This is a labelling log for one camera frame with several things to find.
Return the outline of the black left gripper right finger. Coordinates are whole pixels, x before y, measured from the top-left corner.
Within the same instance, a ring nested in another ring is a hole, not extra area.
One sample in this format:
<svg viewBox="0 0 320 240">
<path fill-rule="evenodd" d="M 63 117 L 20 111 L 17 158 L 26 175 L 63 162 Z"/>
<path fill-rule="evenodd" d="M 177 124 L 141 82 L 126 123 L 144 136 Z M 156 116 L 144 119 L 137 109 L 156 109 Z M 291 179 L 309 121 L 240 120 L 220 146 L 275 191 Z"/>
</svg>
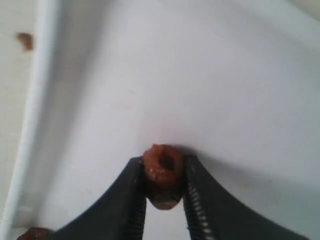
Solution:
<svg viewBox="0 0 320 240">
<path fill-rule="evenodd" d="M 196 155 L 183 156 L 183 208 L 192 240 L 304 240 L 236 199 Z"/>
</svg>

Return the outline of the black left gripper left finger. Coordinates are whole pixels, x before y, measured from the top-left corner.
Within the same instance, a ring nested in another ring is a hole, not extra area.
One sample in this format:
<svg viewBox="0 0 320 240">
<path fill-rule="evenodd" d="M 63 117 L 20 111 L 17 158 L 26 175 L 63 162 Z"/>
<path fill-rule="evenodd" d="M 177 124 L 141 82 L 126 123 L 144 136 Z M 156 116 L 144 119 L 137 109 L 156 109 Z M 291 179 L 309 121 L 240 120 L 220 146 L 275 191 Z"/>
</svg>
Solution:
<svg viewBox="0 0 320 240">
<path fill-rule="evenodd" d="M 51 234 L 53 240 L 141 240 L 146 197 L 141 157 L 131 158 L 108 190 L 85 212 Z"/>
</svg>

